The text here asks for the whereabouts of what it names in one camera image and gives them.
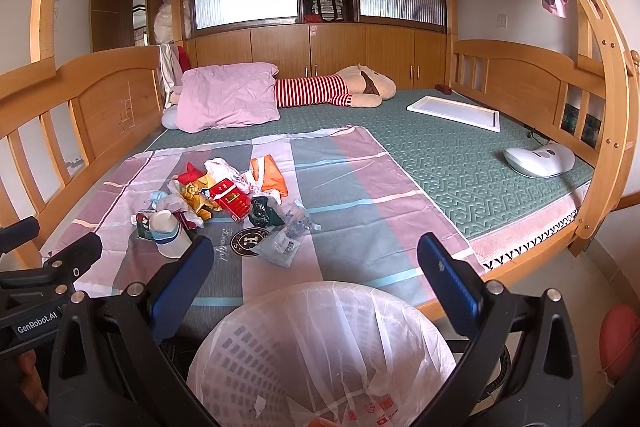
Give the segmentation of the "person left hand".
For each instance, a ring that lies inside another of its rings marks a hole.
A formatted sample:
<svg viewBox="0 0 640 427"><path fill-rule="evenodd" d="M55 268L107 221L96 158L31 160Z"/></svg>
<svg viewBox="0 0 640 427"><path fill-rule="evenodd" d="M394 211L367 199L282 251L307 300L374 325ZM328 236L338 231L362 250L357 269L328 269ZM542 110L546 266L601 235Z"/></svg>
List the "person left hand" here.
<svg viewBox="0 0 640 427"><path fill-rule="evenodd" d="M42 387L36 362L37 355L34 350L26 351L17 358L18 369L21 375L21 391L35 409L43 413L48 406L48 397Z"/></svg>

